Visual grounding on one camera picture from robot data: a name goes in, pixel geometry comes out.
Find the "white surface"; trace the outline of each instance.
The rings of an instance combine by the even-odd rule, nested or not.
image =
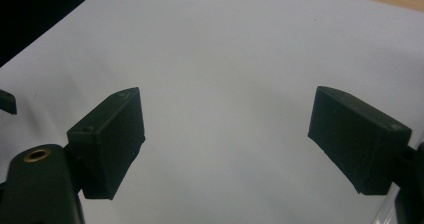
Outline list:
[[[317,85],[424,129],[424,15],[366,0],[88,0],[0,69],[0,180],[139,86],[147,141],[94,223],[371,223],[307,138]]]

